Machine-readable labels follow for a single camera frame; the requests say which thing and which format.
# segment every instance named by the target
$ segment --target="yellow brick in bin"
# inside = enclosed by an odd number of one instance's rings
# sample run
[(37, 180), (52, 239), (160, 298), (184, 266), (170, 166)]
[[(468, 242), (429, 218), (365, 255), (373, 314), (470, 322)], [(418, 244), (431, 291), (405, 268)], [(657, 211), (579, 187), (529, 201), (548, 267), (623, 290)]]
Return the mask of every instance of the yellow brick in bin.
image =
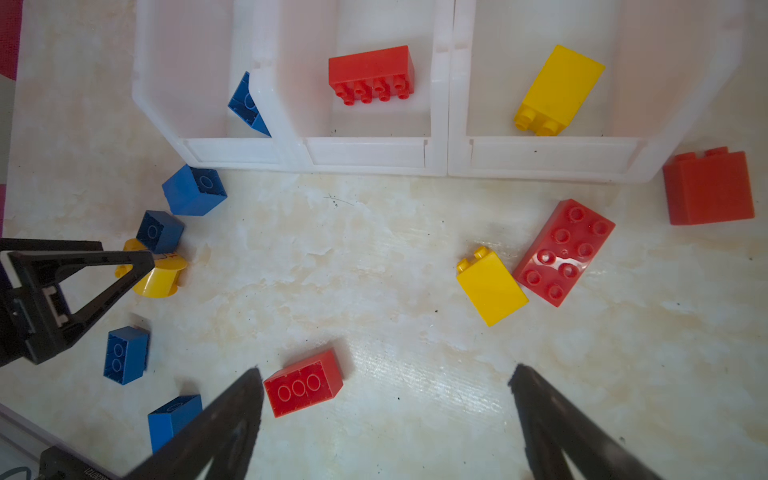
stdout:
[(559, 135), (587, 100), (605, 65), (568, 50), (554, 48), (515, 115), (515, 126), (537, 135)]
[(498, 255), (486, 247), (478, 248), (472, 262), (464, 259), (456, 269), (458, 284), (488, 326), (494, 326), (528, 303)]

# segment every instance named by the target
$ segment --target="yellow lego brick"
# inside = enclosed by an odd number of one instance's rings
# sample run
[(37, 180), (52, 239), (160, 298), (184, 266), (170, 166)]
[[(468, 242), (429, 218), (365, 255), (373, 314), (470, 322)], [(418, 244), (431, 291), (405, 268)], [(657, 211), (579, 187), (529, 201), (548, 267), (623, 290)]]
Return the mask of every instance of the yellow lego brick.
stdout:
[(515, 115), (515, 126), (537, 135), (559, 135), (587, 100), (605, 65), (568, 50), (554, 48)]
[[(131, 252), (147, 248), (135, 238), (125, 242), (123, 251)], [(149, 298), (165, 298), (178, 290), (179, 273), (187, 268), (187, 261), (178, 253), (162, 253), (153, 255), (154, 268), (139, 283), (134, 286), (134, 292)], [(133, 269), (133, 265), (119, 265), (114, 271), (121, 278)]]
[(498, 255), (485, 247), (475, 251), (471, 263), (464, 259), (456, 269), (458, 284), (488, 326), (501, 322), (528, 303), (528, 298)]

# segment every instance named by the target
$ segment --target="tipped blue brick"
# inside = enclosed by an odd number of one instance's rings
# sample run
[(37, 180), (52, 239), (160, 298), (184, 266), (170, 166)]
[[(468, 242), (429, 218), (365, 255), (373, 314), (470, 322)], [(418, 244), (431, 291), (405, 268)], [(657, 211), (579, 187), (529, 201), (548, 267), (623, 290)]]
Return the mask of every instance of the tipped blue brick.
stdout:
[(242, 118), (249, 127), (256, 131), (260, 131), (267, 137), (271, 137), (272, 135), (270, 135), (270, 131), (266, 129), (264, 119), (261, 117), (259, 109), (256, 108), (256, 104), (253, 103), (253, 99), (248, 91), (249, 80), (250, 73), (245, 72), (245, 75), (243, 75), (243, 79), (240, 80), (240, 83), (237, 85), (237, 90), (235, 90), (235, 94), (232, 95), (232, 100), (230, 100), (228, 106), (230, 110), (235, 112), (238, 117)]
[(149, 334), (132, 326), (109, 332), (104, 376), (121, 385), (141, 378), (147, 369), (148, 346)]
[(152, 253), (173, 253), (183, 231), (184, 224), (173, 215), (159, 210), (147, 210), (136, 239)]
[(173, 215), (202, 217), (227, 198), (217, 171), (189, 165), (163, 184), (163, 192)]
[(179, 396), (147, 416), (152, 453), (168, 443), (178, 432), (203, 411), (199, 395)]

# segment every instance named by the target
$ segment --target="bin compartment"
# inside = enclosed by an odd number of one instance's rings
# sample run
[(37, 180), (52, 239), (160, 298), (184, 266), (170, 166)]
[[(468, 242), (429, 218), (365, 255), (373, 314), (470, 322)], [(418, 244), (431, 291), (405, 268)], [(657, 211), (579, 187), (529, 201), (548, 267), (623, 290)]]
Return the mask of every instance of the bin compartment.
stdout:
[[(452, 0), (256, 0), (251, 95), (305, 171), (445, 175)], [(407, 100), (344, 105), (333, 57), (408, 45)]]
[[(650, 180), (739, 63), (740, 0), (456, 0), (449, 174)], [(558, 137), (515, 112), (563, 45), (606, 66)]]
[(227, 107), (252, 38), (253, 0), (137, 0), (134, 100), (193, 167), (289, 169)]

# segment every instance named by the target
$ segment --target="marble countertop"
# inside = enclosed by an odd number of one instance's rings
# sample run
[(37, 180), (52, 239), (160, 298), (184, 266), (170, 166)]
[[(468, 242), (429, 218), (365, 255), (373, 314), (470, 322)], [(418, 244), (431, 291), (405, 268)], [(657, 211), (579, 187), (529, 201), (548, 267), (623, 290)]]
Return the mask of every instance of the marble countertop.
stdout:
[[(664, 183), (566, 184), (220, 170), (229, 198), (185, 217), (178, 293), (130, 292), (73, 348), (0, 369), (0, 402), (123, 475), (151, 453), (147, 414), (204, 406), (243, 371), (331, 345), (331, 402), (264, 406), (249, 478), (531, 478), (513, 398), (534, 366), (665, 478), (768, 469), (768, 5), (742, 68), (679, 151), (745, 150), (756, 219), (672, 227)], [(135, 4), (27, 0), (5, 232), (119, 250), (182, 163), (131, 100)], [(455, 280), (483, 244), (507, 267), (559, 200), (616, 224), (559, 309), (529, 295), (489, 329)], [(111, 282), (65, 282), (78, 308)], [(144, 377), (103, 377), (107, 332), (151, 330)]]

